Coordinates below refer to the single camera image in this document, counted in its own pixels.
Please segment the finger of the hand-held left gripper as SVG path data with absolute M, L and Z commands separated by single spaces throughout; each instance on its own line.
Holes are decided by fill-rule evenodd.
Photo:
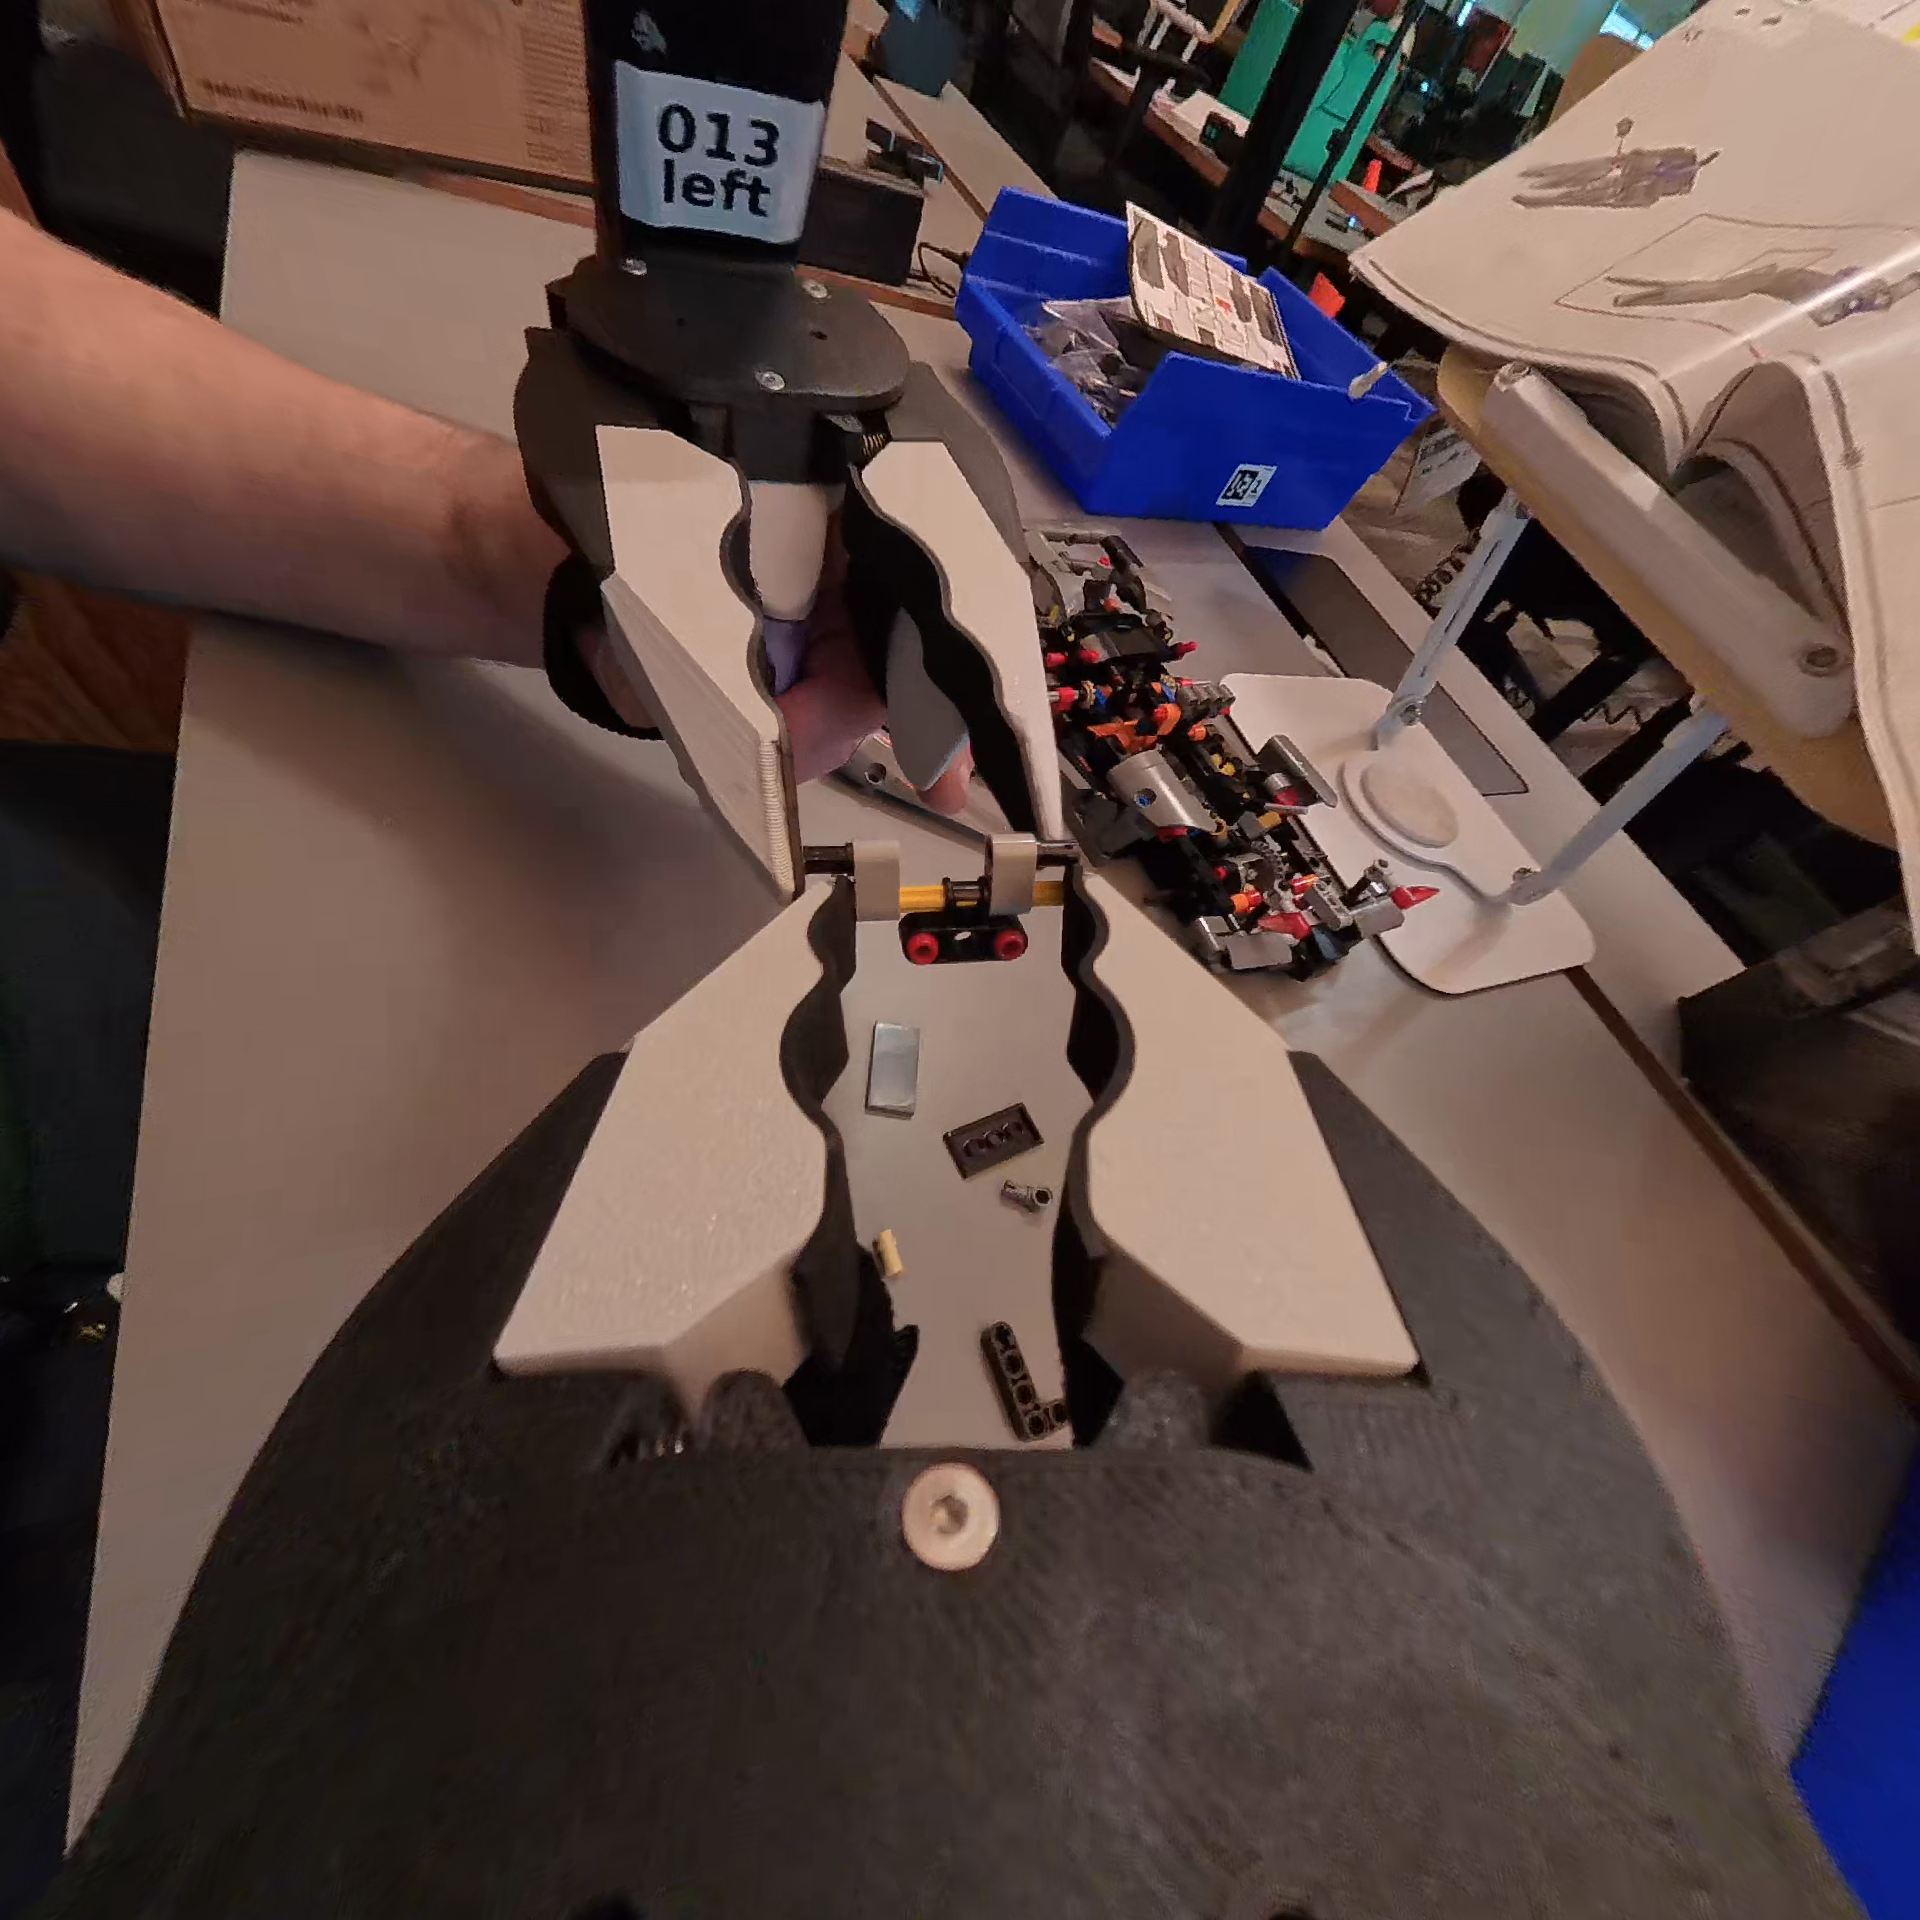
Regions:
M 900 774 L 927 790 L 968 748 L 1006 822 L 1064 842 L 1023 563 L 942 441 L 894 441 L 848 477 L 848 616 Z
M 776 899 L 797 892 L 790 754 L 762 683 L 762 620 L 730 578 L 747 496 L 731 465 L 661 430 L 595 430 L 612 572 L 604 582 L 621 662 L 687 786 L 758 864 Z

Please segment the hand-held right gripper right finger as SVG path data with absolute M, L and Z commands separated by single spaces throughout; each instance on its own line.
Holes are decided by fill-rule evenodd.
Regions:
M 1405 1378 L 1400 1308 L 1280 1034 L 1093 874 L 1062 884 L 1067 1060 L 1090 1094 L 1058 1213 L 1069 1404 L 1172 1371 Z

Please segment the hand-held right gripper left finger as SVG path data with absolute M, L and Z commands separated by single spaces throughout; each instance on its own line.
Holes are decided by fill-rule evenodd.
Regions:
M 826 1098 L 852 968 L 852 889 L 815 881 L 638 1034 L 496 1340 L 502 1373 L 708 1390 L 846 1355 L 858 1248 Z

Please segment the black lego subassembly red pins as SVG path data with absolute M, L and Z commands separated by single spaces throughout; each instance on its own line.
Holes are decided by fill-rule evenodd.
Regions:
M 983 874 L 900 883 L 896 843 L 874 838 L 802 848 L 802 870 L 848 884 L 858 922 L 896 928 L 915 968 L 1011 964 L 1026 956 L 1026 917 L 1064 902 L 1064 878 L 1082 851 L 1064 838 L 990 835 Z

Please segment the person's left forearm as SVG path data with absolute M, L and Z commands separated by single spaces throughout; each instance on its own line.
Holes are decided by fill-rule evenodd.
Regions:
M 3 556 L 152 604 L 536 668 L 516 445 L 294 365 L 3 214 Z

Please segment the dark brown lego plate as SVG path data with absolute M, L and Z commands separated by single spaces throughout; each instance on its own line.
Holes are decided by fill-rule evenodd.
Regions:
M 948 1160 L 965 1182 L 1039 1146 L 1045 1136 L 1022 1102 L 965 1121 L 944 1134 Z

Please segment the partly built lego car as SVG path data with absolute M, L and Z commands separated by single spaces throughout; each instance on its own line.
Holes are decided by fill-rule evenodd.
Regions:
M 1382 857 L 1336 875 L 1312 835 L 1333 786 L 1288 739 L 1237 728 L 1115 530 L 1047 522 L 1023 541 L 1069 828 L 1141 864 L 1204 964 L 1310 978 L 1438 899 Z

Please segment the person's left hand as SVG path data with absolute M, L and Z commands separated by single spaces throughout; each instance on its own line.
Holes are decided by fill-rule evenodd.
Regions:
M 792 683 L 775 694 L 796 785 L 836 773 L 885 725 L 883 697 L 858 650 L 848 616 L 815 602 Z

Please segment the black equipment case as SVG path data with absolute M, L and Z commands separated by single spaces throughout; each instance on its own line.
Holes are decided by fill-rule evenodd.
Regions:
M 811 269 L 902 286 L 917 267 L 923 205 L 920 184 L 907 177 L 823 158 L 797 259 Z

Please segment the clear plastic parts bags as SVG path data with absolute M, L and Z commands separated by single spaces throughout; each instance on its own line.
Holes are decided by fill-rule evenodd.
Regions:
M 1123 421 L 1162 358 L 1127 294 L 1043 301 L 1023 330 L 1103 426 Z

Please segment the blue plastic parts bin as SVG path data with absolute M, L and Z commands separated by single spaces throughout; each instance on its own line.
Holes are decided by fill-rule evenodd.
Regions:
M 952 305 L 968 369 L 1090 515 L 1322 533 L 1432 404 L 1280 273 L 1295 378 L 1172 355 L 1107 422 L 1028 337 L 1045 301 L 1125 292 L 1123 219 L 1003 187 Z

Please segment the white sticker sheet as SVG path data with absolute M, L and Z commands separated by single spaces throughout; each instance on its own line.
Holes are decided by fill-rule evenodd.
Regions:
M 1127 294 L 1162 348 L 1298 378 L 1278 300 L 1260 282 L 1139 204 L 1125 211 Z

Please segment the white book stand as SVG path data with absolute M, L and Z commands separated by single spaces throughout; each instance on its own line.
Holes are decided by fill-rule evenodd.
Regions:
M 1667 480 L 1544 372 L 1508 364 L 1451 401 L 1503 496 L 1399 683 L 1228 680 L 1254 745 L 1280 737 L 1331 790 L 1312 835 L 1336 878 L 1384 864 L 1438 894 L 1382 934 L 1458 996 L 1592 961 L 1573 875 L 1727 734 L 1816 812 L 1915 859 L 1915 477 L 1872 461 L 1835 372 L 1740 372 Z M 1542 525 L 1686 680 L 1698 704 L 1552 854 L 1531 854 L 1423 722 L 1443 666 L 1528 525 Z

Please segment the brown cardboard box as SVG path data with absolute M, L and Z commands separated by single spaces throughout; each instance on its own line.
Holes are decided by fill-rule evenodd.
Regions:
M 240 129 L 584 187 L 576 2 L 158 2 L 183 106 Z

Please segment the open instruction book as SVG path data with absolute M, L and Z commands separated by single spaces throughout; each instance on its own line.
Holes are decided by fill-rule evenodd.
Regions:
M 1791 794 L 1917 851 L 1915 5 L 1707 5 L 1355 254 Z

